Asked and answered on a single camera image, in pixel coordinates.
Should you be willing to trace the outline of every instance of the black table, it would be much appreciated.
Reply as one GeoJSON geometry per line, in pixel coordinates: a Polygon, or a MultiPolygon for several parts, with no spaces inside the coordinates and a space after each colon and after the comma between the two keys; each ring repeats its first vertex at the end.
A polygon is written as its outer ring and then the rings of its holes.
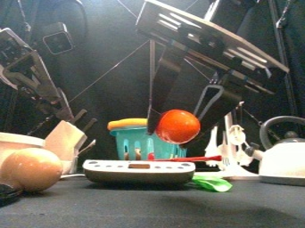
{"type": "Polygon", "coordinates": [[[229,192],[61,180],[0,207],[0,227],[305,227],[305,188],[232,181],[229,192]]]}

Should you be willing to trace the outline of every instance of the red handle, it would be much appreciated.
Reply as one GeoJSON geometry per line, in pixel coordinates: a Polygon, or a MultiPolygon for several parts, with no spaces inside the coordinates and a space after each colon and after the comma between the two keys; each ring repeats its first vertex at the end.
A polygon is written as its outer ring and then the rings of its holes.
{"type": "Polygon", "coordinates": [[[223,160],[223,156],[213,157],[193,157],[193,158],[175,158],[175,159],[150,159],[150,161],[180,161],[180,162],[193,162],[193,161],[209,161],[209,160],[223,160]]]}

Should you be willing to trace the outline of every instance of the yellow lid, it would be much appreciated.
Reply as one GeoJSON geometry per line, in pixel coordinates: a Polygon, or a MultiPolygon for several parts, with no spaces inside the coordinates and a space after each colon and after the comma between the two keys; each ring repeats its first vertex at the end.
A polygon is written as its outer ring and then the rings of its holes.
{"type": "Polygon", "coordinates": [[[146,118],[125,118],[117,121],[109,122],[109,130],[114,130],[114,128],[128,127],[128,126],[148,126],[146,118]]]}

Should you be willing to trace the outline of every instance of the egg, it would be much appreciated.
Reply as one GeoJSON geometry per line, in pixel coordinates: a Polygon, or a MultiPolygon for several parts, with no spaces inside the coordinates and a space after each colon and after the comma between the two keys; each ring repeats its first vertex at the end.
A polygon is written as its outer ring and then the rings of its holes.
{"type": "Polygon", "coordinates": [[[45,191],[61,179],[62,163],[58,155],[41,148],[14,152],[2,166],[0,177],[21,183],[25,191],[45,191]]]}

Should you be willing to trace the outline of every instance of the plastic basket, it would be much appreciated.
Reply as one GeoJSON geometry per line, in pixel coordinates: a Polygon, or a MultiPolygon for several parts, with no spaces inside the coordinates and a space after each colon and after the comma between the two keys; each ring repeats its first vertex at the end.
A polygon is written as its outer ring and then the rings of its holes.
{"type": "Polygon", "coordinates": [[[110,134],[116,136],[121,160],[187,157],[188,150],[183,149],[177,144],[164,142],[156,134],[149,135],[146,126],[114,127],[110,134]]]}

